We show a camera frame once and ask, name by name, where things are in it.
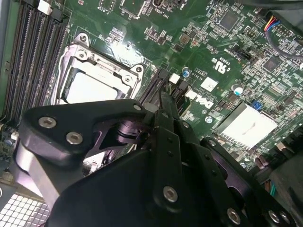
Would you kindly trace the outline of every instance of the screw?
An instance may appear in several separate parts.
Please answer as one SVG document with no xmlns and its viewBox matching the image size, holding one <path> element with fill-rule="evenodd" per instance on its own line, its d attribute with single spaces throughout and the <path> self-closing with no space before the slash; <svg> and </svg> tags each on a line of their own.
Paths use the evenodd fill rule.
<svg viewBox="0 0 303 227">
<path fill-rule="evenodd" d="M 140 106 L 138 106 L 138 105 L 136 105 L 136 104 L 134 104 L 134 108 L 136 109 L 136 110 L 142 110 L 142 108 L 140 107 Z"/>
<path fill-rule="evenodd" d="M 287 215 L 283 211 L 280 212 L 280 215 L 284 219 L 284 221 L 290 224 L 290 220 L 288 219 Z"/>
<path fill-rule="evenodd" d="M 277 214 L 275 214 L 272 210 L 268 211 L 268 214 L 270 216 L 270 218 L 276 222 L 276 223 L 280 223 L 279 217 L 277 216 Z"/>
<path fill-rule="evenodd" d="M 189 128 L 189 124 L 187 122 L 183 122 L 185 128 Z"/>
<path fill-rule="evenodd" d="M 137 71 L 137 72 L 142 72 L 142 68 L 141 68 L 140 66 L 138 66 L 138 67 L 136 68 L 136 71 Z"/>
<path fill-rule="evenodd" d="M 175 189 L 170 186 L 163 188 L 163 195 L 169 202 L 176 202 L 178 200 L 178 194 Z"/>
<path fill-rule="evenodd" d="M 213 147 L 214 147 L 214 146 L 216 146 L 216 143 L 215 143 L 214 141 L 209 140 L 208 142 L 209 142 L 209 143 L 210 143 L 210 145 L 212 145 Z"/>
<path fill-rule="evenodd" d="M 227 209 L 227 215 L 233 223 L 235 223 L 236 225 L 240 224 L 240 222 L 241 222 L 240 216 L 237 214 L 237 212 L 233 208 Z"/>
<path fill-rule="evenodd" d="M 85 42 L 85 41 L 86 41 L 86 36 L 85 36 L 85 35 L 81 35 L 81 36 L 80 36 L 80 40 L 81 40 L 82 42 Z"/>
<path fill-rule="evenodd" d="M 171 152 L 171 151 L 168 151 L 167 154 L 170 156 L 170 157 L 173 157 L 174 154 Z"/>
<path fill-rule="evenodd" d="M 66 135 L 66 140 L 70 144 L 78 145 L 83 142 L 83 137 L 79 133 L 72 131 Z"/>
<path fill-rule="evenodd" d="M 164 117 L 166 117 L 166 118 L 169 118 L 169 115 L 168 115 L 167 113 L 165 113 L 165 112 L 163 112 L 162 115 L 163 115 Z"/>
<path fill-rule="evenodd" d="M 52 117 L 41 117 L 38 122 L 41 127 L 46 129 L 51 129 L 57 125 L 56 120 Z"/>
<path fill-rule="evenodd" d="M 79 51 L 78 51 L 78 56 L 79 56 L 80 58 L 84 58 L 84 57 L 87 56 L 87 54 L 86 54 L 86 52 L 85 52 L 84 50 L 79 50 Z"/>
<path fill-rule="evenodd" d="M 208 124 L 211 124 L 211 123 L 213 123 L 213 118 L 208 116 L 205 118 L 205 122 Z"/>
</svg>

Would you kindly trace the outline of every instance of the capacitor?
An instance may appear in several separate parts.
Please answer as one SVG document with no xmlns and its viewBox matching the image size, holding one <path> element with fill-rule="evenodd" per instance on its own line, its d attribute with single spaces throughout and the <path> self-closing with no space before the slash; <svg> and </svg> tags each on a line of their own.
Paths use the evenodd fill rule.
<svg viewBox="0 0 303 227">
<path fill-rule="evenodd" d="M 255 163 L 256 163 L 257 167 L 259 167 L 259 169 L 264 169 L 265 168 L 265 166 L 262 165 L 260 159 L 256 158 Z"/>
<path fill-rule="evenodd" d="M 4 144 L 6 146 L 11 146 L 11 145 L 13 145 L 13 142 L 10 139 L 7 139 L 7 140 L 4 140 Z"/>
<path fill-rule="evenodd" d="M 266 159 L 264 158 L 263 155 L 260 155 L 259 159 L 260 159 L 260 162 L 262 163 L 263 166 L 268 166 L 269 165 L 268 161 L 266 161 Z"/>
<path fill-rule="evenodd" d="M 184 67 L 183 69 L 182 69 L 182 76 L 184 77 L 184 78 L 187 78 L 187 77 L 189 77 L 189 68 L 188 67 Z"/>
<path fill-rule="evenodd" d="M 232 91 L 235 95 L 239 96 L 243 93 L 243 88 L 239 84 L 232 85 Z"/>
</svg>

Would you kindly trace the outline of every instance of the integrated circuit chip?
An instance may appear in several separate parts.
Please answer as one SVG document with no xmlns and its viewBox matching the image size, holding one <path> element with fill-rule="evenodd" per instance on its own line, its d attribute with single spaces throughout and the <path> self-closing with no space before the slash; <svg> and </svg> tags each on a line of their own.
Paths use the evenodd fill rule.
<svg viewBox="0 0 303 227">
<path fill-rule="evenodd" d="M 180 42 L 184 45 L 188 44 L 190 37 L 187 34 L 182 34 L 179 38 Z"/>
<path fill-rule="evenodd" d="M 228 11 L 222 18 L 220 25 L 224 27 L 227 31 L 230 31 L 234 25 L 237 23 L 238 17 L 231 11 Z"/>
<path fill-rule="evenodd" d="M 175 51 L 177 51 L 177 52 L 181 52 L 181 51 L 183 50 L 183 47 L 180 46 L 180 45 L 178 45 L 178 44 L 175 44 L 174 49 L 175 49 Z"/>
<path fill-rule="evenodd" d="M 281 62 L 276 57 L 271 57 L 264 65 L 265 68 L 269 72 L 273 72 Z"/>
</svg>

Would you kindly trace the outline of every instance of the black screw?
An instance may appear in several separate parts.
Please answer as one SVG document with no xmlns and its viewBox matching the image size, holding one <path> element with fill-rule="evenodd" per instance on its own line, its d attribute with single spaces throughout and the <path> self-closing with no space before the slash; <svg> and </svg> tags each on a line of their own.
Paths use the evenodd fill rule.
<svg viewBox="0 0 303 227">
<path fill-rule="evenodd" d="M 171 151 L 168 151 L 167 154 L 170 156 L 170 157 L 173 157 L 174 154 L 171 152 Z"/>
</svg>

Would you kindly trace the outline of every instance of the black chip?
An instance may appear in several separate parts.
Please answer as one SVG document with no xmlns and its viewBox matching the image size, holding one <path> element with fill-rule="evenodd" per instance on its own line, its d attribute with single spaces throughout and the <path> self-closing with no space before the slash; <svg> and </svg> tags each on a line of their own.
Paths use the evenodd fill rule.
<svg viewBox="0 0 303 227">
<path fill-rule="evenodd" d="M 221 100 L 221 101 L 218 103 L 218 106 L 223 107 L 225 103 L 226 103 L 225 101 Z"/>
<path fill-rule="evenodd" d="M 190 37 L 191 37 L 191 38 L 194 38 L 194 37 L 196 36 L 196 34 L 197 34 L 197 32 L 192 31 L 192 32 L 190 33 Z"/>
<path fill-rule="evenodd" d="M 272 72 L 274 71 L 281 62 L 275 58 L 271 57 L 264 65 L 263 68 L 265 68 L 267 71 Z"/>
<path fill-rule="evenodd" d="M 292 98 L 290 98 L 290 97 L 287 97 L 286 99 L 283 100 L 283 102 L 284 102 L 285 104 L 287 104 L 287 105 L 293 103 L 293 101 L 294 101 L 294 100 L 293 100 Z"/>
<path fill-rule="evenodd" d="M 238 17 L 233 12 L 228 11 L 222 18 L 220 25 L 224 27 L 227 31 L 230 31 L 237 21 Z"/>
<path fill-rule="evenodd" d="M 159 44 L 161 44 L 161 45 L 163 45 L 164 43 L 165 43 L 165 38 L 164 37 L 160 37 L 159 39 L 158 39 L 158 43 Z"/>
<path fill-rule="evenodd" d="M 225 109 L 227 109 L 229 107 L 229 104 L 228 103 L 225 103 L 224 105 L 223 105 L 223 108 L 225 108 Z"/>
<path fill-rule="evenodd" d="M 281 110 L 281 111 L 284 111 L 284 110 L 285 110 L 285 107 L 282 106 L 282 105 L 279 105 L 279 106 L 277 107 L 277 109 L 278 109 L 278 110 Z"/>
<path fill-rule="evenodd" d="M 183 47 L 180 46 L 179 44 L 176 44 L 176 45 L 174 46 L 174 49 L 175 49 L 176 51 L 178 51 L 178 52 L 181 52 L 181 51 L 183 50 Z"/>
<path fill-rule="evenodd" d="M 227 98 L 231 101 L 234 102 L 238 99 L 238 96 L 236 96 L 234 93 L 230 93 Z"/>
<path fill-rule="evenodd" d="M 231 156 L 232 156 L 234 159 L 236 159 L 237 157 L 239 157 L 239 155 L 238 155 L 237 153 L 235 153 L 235 152 L 232 152 L 232 153 L 231 153 Z"/>
</svg>

